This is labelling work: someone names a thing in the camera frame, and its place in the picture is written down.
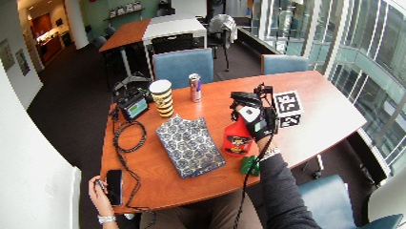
conference table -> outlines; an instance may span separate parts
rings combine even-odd
[[[192,33],[194,37],[204,37],[204,47],[206,47],[206,30],[196,17],[188,14],[174,14],[152,19],[144,19],[124,24],[106,40],[98,51],[120,48],[121,58],[124,62],[126,79],[122,84],[129,81],[146,81],[142,77],[137,77],[129,70],[126,53],[124,46],[144,42],[146,60],[149,64],[149,75],[152,74],[152,65],[149,61],[149,45],[153,38],[172,36],[177,34]]]
[[[231,124],[230,92],[251,92],[259,83],[273,86],[274,93],[295,90],[302,101],[305,112],[301,124],[281,128],[273,140],[282,150],[289,168],[319,155],[365,125],[366,120],[353,104],[325,76],[314,71],[261,75],[204,84],[202,101],[198,103],[190,100],[189,88],[173,90],[174,115],[188,120],[204,117],[219,151],[225,127]],[[158,126],[168,120],[169,118],[158,115],[154,103],[149,103],[149,110],[137,118],[146,127],[145,144],[133,153],[120,153],[141,182],[141,188],[129,205],[149,207],[153,210],[193,203],[235,191],[242,187],[245,177],[239,173],[242,157],[229,156],[221,151],[225,166],[198,177],[182,179],[156,133]],[[120,145],[132,148],[141,136],[141,128],[130,127],[121,134]],[[250,155],[257,155],[255,145],[247,156]],[[109,116],[102,146],[101,178],[114,169],[122,169],[122,166],[113,146],[113,123]],[[258,181],[259,177],[250,176],[247,185]],[[114,207],[117,214],[134,212],[125,207],[134,185],[134,178],[124,172],[122,205]]]

cord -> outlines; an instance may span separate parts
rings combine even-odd
[[[239,203],[239,209],[238,209],[238,213],[237,213],[237,217],[235,217],[235,220],[233,222],[233,229],[237,229],[238,227],[238,221],[239,221],[239,216],[241,216],[241,213],[242,213],[242,204],[243,204],[243,200],[245,200],[245,190],[246,190],[246,182],[247,182],[247,179],[249,179],[249,175],[253,171],[253,169],[255,168],[258,162],[262,160],[263,158],[263,155],[265,155],[265,152],[269,148],[269,145],[270,145],[270,142],[271,142],[271,139],[273,139],[273,136],[270,135],[270,138],[262,148],[262,151],[259,152],[258,156],[257,156],[257,159],[254,160],[253,164],[251,164],[251,167],[245,175],[245,178],[243,178],[243,185],[242,185],[242,198],[241,198],[241,203]]]
[[[156,223],[156,214],[154,212],[152,211],[150,208],[148,207],[140,207],[140,206],[132,206],[130,205],[130,202],[132,202],[132,199],[134,198],[140,188],[141,188],[141,179],[140,179],[140,176],[128,168],[128,165],[126,165],[126,159],[125,159],[125,154],[121,154],[121,153],[132,153],[134,151],[137,151],[140,149],[140,147],[144,145],[145,141],[146,141],[146,137],[148,137],[148,133],[146,133],[146,128],[145,126],[142,125],[141,122],[136,121],[136,120],[132,120],[132,121],[126,121],[122,125],[118,126],[118,128],[116,129],[114,128],[114,124],[117,122],[120,122],[120,119],[118,119],[118,112],[120,112],[120,109],[116,105],[113,111],[110,112],[110,116],[112,116],[112,125],[113,125],[113,135],[114,135],[114,138],[113,138],[113,145],[114,145],[114,149],[116,149],[116,154],[117,154],[117,159],[121,163],[121,166],[122,168],[125,169],[125,171],[130,174],[130,176],[134,178],[136,180],[136,185],[134,185],[134,188],[130,192],[130,196],[129,196],[129,199],[128,199],[128,202],[125,204],[125,207],[126,208],[132,208],[134,209],[136,211],[138,211],[140,213],[149,213],[149,214],[153,214],[153,219],[152,221],[149,222],[149,225],[145,227],[146,228],[150,228],[152,225]],[[120,145],[118,145],[118,139],[120,139],[120,136],[122,134],[122,132],[126,130],[128,127],[133,126],[133,125],[137,125],[141,127],[142,129],[142,137],[141,137],[141,140],[140,142],[137,143],[137,145],[130,148],[130,149],[124,149]]]
[[[142,129],[142,137],[141,137],[141,140],[140,142],[137,143],[137,145],[130,148],[130,149],[124,149],[120,145],[118,145],[118,139],[120,139],[120,136],[122,134],[122,132],[126,130],[128,127],[130,126],[140,126],[141,129]],[[145,141],[146,141],[146,138],[148,138],[148,132],[146,132],[146,129],[145,129],[145,126],[141,124],[141,122],[136,121],[136,120],[132,120],[132,121],[126,121],[118,128],[117,130],[114,131],[114,138],[113,138],[113,145],[116,147],[116,150],[124,152],[124,153],[132,153],[134,152],[136,150],[140,149],[140,147],[144,145]]]

red bull can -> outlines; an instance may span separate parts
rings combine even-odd
[[[189,75],[189,84],[190,84],[190,98],[193,102],[201,102],[202,100],[202,82],[201,76],[197,73]]]

person's arm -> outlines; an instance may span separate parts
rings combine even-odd
[[[97,209],[98,215],[101,217],[112,217],[114,216],[114,211],[112,208],[110,201],[105,196],[106,190],[102,191],[101,186],[94,184],[94,181],[97,179],[100,179],[100,176],[96,176],[89,180],[89,197]],[[118,225],[114,221],[104,222],[102,229],[118,229]]]
[[[263,149],[269,136],[257,142]],[[307,211],[294,177],[281,154],[265,159],[259,165],[262,201],[267,215],[266,228],[319,228]]]

wooden table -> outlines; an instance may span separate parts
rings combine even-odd
[[[230,92],[251,92],[259,83],[274,86],[274,93],[297,90],[302,104],[301,125],[282,128],[274,142],[282,149],[289,167],[294,167],[341,142],[366,123],[358,110],[341,92],[318,72],[283,73],[239,78],[202,85],[202,102],[190,101],[189,88],[173,90],[174,110],[185,119],[205,118],[206,127],[218,149],[222,148],[225,127],[230,124]],[[200,177],[181,179],[176,167],[154,132],[168,120],[161,118],[154,104],[137,119],[148,129],[145,145],[133,153],[125,154],[129,169],[141,178],[141,189],[132,206],[148,206],[152,209],[174,207],[207,198],[214,198],[242,187],[243,175],[239,174],[241,157],[222,153],[226,165]],[[130,127],[121,135],[120,144],[132,148],[141,137],[137,127]],[[121,169],[112,139],[112,120],[108,117],[102,158],[101,177],[106,171]],[[257,154],[251,147],[249,155]],[[258,177],[249,178],[249,184],[258,182]],[[134,186],[129,173],[122,176],[122,202],[128,201]],[[116,213],[130,213],[132,209],[114,207]]]
[[[144,33],[149,26],[149,21],[150,19],[145,19],[124,24],[117,29],[112,37],[106,40],[98,51],[104,52],[142,41]]]

